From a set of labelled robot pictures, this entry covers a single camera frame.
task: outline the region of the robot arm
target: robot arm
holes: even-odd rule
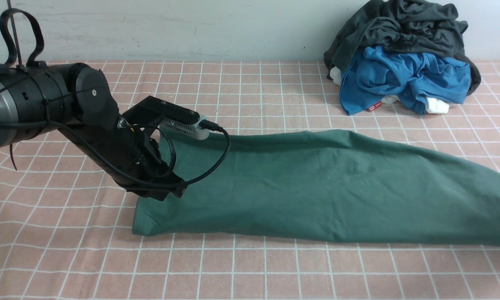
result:
[[[7,22],[23,13],[31,22],[37,46],[25,66],[19,59]],[[216,169],[229,151],[229,135],[197,112],[155,97],[147,97],[120,114],[101,70],[84,63],[46,66],[35,61],[44,41],[40,27],[30,14],[11,8],[0,17],[0,30],[9,58],[0,64],[0,148],[58,130],[128,192],[163,201],[172,193],[182,197],[189,184]],[[227,138],[224,155],[203,175],[189,181],[173,172],[175,152],[171,144],[170,165],[162,160],[154,130],[168,128],[196,139],[209,131]]]

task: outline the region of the wall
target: wall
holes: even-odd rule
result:
[[[12,5],[40,22],[43,59],[317,60],[365,1],[12,0]],[[500,59],[500,0],[453,3],[460,19],[469,22],[467,55]],[[0,0],[0,13],[6,8]],[[33,35],[28,22],[16,18],[27,57]],[[0,36],[0,61],[5,50]]]

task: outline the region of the pile of clothes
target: pile of clothes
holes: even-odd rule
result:
[[[466,21],[453,4],[370,0],[324,53],[347,114],[400,101],[419,115],[445,114],[482,78],[465,55]]]

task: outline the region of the clothing label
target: clothing label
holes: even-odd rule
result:
[[[374,105],[370,106],[367,110],[368,110],[369,112],[373,112],[376,108],[379,108],[381,105],[382,105],[382,102],[381,102],[381,101],[379,101],[378,103],[376,103],[376,104],[374,104]]]

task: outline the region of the green pants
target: green pants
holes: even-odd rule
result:
[[[170,137],[184,179],[226,145],[217,134]],[[231,139],[223,164],[181,199],[139,198],[133,233],[500,246],[500,173],[482,165],[346,130]]]

